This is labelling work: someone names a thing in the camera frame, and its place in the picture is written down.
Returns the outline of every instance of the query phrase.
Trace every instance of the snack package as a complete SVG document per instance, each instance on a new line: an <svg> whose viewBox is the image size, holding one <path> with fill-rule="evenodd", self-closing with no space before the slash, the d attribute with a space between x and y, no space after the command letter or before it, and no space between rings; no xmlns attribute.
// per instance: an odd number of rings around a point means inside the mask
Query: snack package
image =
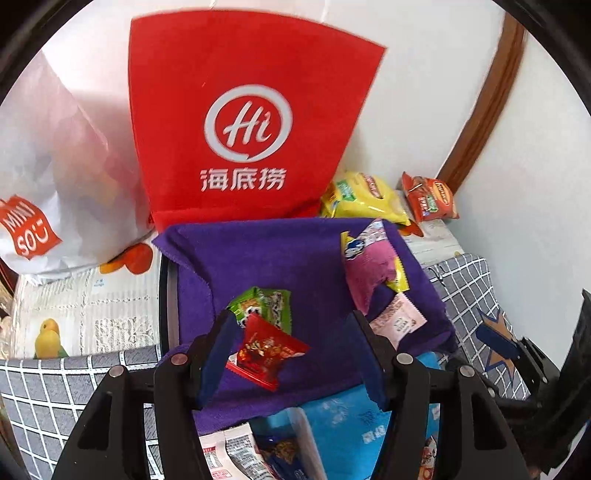
<svg viewBox="0 0 591 480"><path fill-rule="evenodd" d="M262 456L280 480L309 480L295 438L257 437Z"/></svg>
<svg viewBox="0 0 591 480"><path fill-rule="evenodd" d="M228 309L236 315L238 324L244 328L246 318L256 313L267 322L291 335L291 309L289 290L251 287L233 299Z"/></svg>
<svg viewBox="0 0 591 480"><path fill-rule="evenodd" d="M249 480L232 462L226 451L224 432L199 437L209 473L214 480Z"/></svg>
<svg viewBox="0 0 591 480"><path fill-rule="evenodd" d="M418 471L418 480L432 480L435 471L435 458L437 457L437 443L433 436L425 442L421 468Z"/></svg>
<svg viewBox="0 0 591 480"><path fill-rule="evenodd" d="M340 180L329 184L320 201L321 217L380 217L410 225L396 192L380 178L365 173L345 172Z"/></svg>
<svg viewBox="0 0 591 480"><path fill-rule="evenodd" d="M376 335L390 340L398 349L400 340L408 333L414 332L427 323L425 317L404 293L398 293L392 302L370 322L369 326Z"/></svg>
<svg viewBox="0 0 591 480"><path fill-rule="evenodd" d="M453 193L441 180L411 177L402 172L401 181L417 223L438 218L460 218Z"/></svg>
<svg viewBox="0 0 591 480"><path fill-rule="evenodd" d="M234 465L250 480L275 480L271 468L259 453L248 423L223 431L226 451Z"/></svg>
<svg viewBox="0 0 591 480"><path fill-rule="evenodd" d="M371 222L357 238L341 233L341 249L349 291L355 307L367 315L377 285L386 285L396 292L409 289L404 267L388 240L380 219Z"/></svg>
<svg viewBox="0 0 591 480"><path fill-rule="evenodd" d="M309 348L260 315L251 313L246 318L244 340L238 352L230 356L226 367L260 387L275 391L283 360L302 356Z"/></svg>

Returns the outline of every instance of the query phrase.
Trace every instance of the white plastic bag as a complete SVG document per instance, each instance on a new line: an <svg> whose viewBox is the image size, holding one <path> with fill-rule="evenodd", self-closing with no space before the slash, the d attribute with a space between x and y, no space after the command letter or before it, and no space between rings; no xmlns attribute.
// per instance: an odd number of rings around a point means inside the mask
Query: white plastic bag
<svg viewBox="0 0 591 480"><path fill-rule="evenodd" d="M0 257L34 283L150 230L137 160L109 149L41 52L0 105L0 225Z"/></svg>

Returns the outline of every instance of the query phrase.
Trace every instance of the red snack bag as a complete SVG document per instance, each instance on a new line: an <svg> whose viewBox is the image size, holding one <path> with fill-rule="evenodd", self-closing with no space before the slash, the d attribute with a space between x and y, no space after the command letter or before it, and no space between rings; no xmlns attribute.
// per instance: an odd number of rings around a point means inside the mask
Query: red snack bag
<svg viewBox="0 0 591 480"><path fill-rule="evenodd" d="M402 189L417 223L438 218L460 218L453 193L441 180L411 177L402 172Z"/></svg>
<svg viewBox="0 0 591 480"><path fill-rule="evenodd" d="M251 313L245 324L244 340L231 355L226 368L274 392L283 360L304 355L310 347Z"/></svg>

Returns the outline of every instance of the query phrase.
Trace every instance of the white wall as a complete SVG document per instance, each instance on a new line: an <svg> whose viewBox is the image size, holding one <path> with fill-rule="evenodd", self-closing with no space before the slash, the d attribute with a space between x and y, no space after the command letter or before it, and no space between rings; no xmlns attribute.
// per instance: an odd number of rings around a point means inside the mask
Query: white wall
<svg viewBox="0 0 591 480"><path fill-rule="evenodd" d="M501 118L460 188L450 228L491 264L517 333L560 366L591 289L591 118L532 37Z"/></svg>
<svg viewBox="0 0 591 480"><path fill-rule="evenodd" d="M133 16L209 0L95 0L43 48L111 144L134 155L127 90ZM218 0L301 15L388 47L344 164L396 184L435 175L470 115L502 24L492 0Z"/></svg>

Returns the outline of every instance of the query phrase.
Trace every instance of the red candy wrapper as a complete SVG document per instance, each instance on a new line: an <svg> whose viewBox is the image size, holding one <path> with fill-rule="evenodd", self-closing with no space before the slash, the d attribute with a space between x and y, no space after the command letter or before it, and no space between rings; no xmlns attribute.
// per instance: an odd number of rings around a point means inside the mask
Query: red candy wrapper
<svg viewBox="0 0 591 480"><path fill-rule="evenodd" d="M310 347L251 313L245 323L244 340L231 355L226 368L251 382L275 391L277 374L286 358L304 355Z"/></svg>

